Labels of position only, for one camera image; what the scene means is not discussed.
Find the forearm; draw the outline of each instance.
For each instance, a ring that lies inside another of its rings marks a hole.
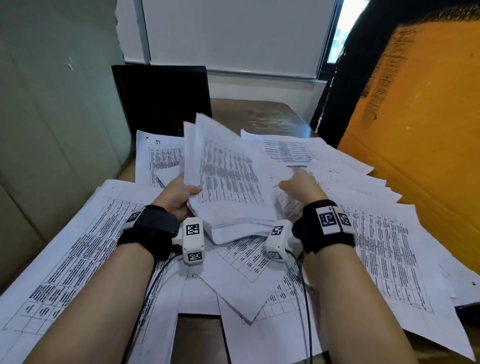
[[[25,363],[119,363],[153,264],[152,255],[139,244],[117,247]]]
[[[355,250],[334,244],[306,258],[316,288],[334,363],[417,363],[405,333]]]

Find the hand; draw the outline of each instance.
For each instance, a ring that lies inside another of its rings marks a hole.
[[[291,198],[305,205],[318,200],[328,199],[328,196],[317,183],[315,177],[302,168],[297,168],[290,180],[280,181],[278,186]]]
[[[199,194],[202,186],[191,186],[183,183],[183,174],[172,180],[162,193],[152,202],[152,205],[163,207],[167,212],[174,214],[180,221],[189,214],[187,200],[190,196]]]

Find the black cable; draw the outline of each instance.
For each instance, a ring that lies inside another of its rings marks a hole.
[[[285,249],[285,251],[290,254],[293,259],[295,259],[295,263],[297,263],[297,266],[299,267],[299,276],[301,277],[301,282],[303,285],[303,294],[305,295],[305,307],[307,308],[307,322],[308,322],[308,340],[309,340],[309,345],[310,345],[310,364],[313,364],[313,355],[312,355],[312,326],[310,324],[310,310],[308,308],[308,298],[307,298],[307,287],[305,286],[305,280],[303,279],[303,273],[301,271],[301,265],[299,264],[299,261],[293,255],[293,253]]]
[[[123,353],[123,358],[121,360],[121,364],[126,364],[128,362],[128,359],[130,358],[130,355],[132,353],[132,350],[133,350],[133,345],[135,343],[135,340],[137,339],[137,334],[138,334],[138,330],[137,330],[137,327],[138,327],[138,324],[140,322],[140,319],[142,318],[142,313],[145,309],[145,306],[148,302],[148,297],[150,297],[150,295],[152,294],[152,290],[153,290],[153,287],[156,285],[156,282],[158,281],[158,279],[160,278],[160,276],[162,275],[164,269],[166,267],[168,267],[168,265],[170,264],[170,262],[172,260],[174,260],[177,256],[180,256],[182,255],[181,253],[178,253],[178,254],[175,254],[172,258],[170,258],[164,265],[163,267],[160,269],[160,271],[158,272],[158,274],[156,275],[156,277],[154,278],[153,282],[152,282],[152,285],[150,286],[150,289],[148,290],[145,298],[144,298],[144,301],[142,303],[142,308],[140,310],[140,313],[138,314],[138,318],[137,318],[137,321],[135,322],[135,325],[133,326],[133,331],[132,331],[132,335],[130,336],[130,340],[128,340],[128,345],[127,347],[125,348],[125,352]]]

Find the window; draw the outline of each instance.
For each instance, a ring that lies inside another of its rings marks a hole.
[[[357,21],[368,0],[336,0],[332,12],[329,31],[325,40],[324,52],[319,63],[317,77],[328,79],[340,56],[350,30]]]

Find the table surface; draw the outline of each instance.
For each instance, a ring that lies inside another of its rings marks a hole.
[[[317,136],[311,128],[287,105],[271,101],[249,101],[213,98],[215,120],[240,134],[241,129],[255,134],[290,135],[301,138]],[[119,180],[135,181],[135,160],[129,159]],[[477,358],[480,348],[480,330],[466,327]],[[420,336],[407,333],[417,357],[422,363],[461,364],[470,360],[451,352]],[[172,364],[227,364],[228,354],[223,338],[220,317],[179,315]],[[324,363],[317,355],[315,363]]]

